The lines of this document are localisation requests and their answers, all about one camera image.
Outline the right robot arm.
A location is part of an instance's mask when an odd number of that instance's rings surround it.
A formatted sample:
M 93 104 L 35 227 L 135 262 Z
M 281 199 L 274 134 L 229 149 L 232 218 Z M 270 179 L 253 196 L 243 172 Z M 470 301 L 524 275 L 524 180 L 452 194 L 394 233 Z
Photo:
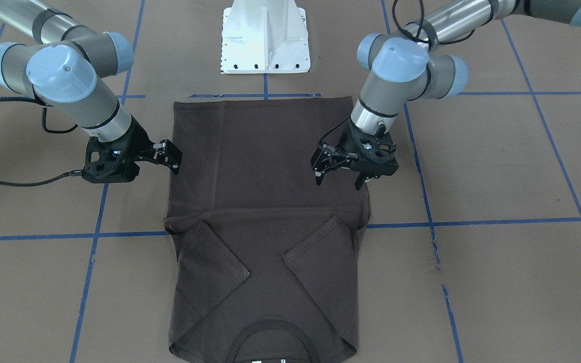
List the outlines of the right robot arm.
M 139 161 L 180 172 L 180 150 L 167 139 L 152 142 L 103 81 L 132 68 L 134 51 L 123 35 L 97 33 L 39 1 L 0 1 L 0 20 L 35 40 L 0 43 L 0 85 L 15 93 L 9 101 L 62 110 L 88 134 L 84 167 L 58 179 L 128 183 Z

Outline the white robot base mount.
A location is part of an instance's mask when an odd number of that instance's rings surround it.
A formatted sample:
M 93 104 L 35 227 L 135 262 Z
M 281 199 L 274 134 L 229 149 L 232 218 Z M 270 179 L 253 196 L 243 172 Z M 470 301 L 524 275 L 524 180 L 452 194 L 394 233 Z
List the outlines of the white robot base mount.
M 222 20 L 222 74 L 310 71 L 307 16 L 297 2 L 235 1 Z

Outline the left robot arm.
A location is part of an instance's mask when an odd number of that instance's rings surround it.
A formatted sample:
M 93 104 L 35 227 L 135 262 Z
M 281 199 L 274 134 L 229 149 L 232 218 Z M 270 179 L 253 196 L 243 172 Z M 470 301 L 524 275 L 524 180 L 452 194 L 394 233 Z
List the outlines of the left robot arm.
M 404 104 L 456 96 L 468 82 L 469 70 L 461 58 L 435 50 L 510 15 L 581 27 L 581 1 L 453 1 L 392 34 L 364 37 L 357 59 L 369 74 L 351 114 L 341 122 L 337 145 L 324 138 L 318 142 L 311 159 L 316 184 L 338 168 L 358 172 L 356 189 L 394 175 L 396 145 L 389 131 Z

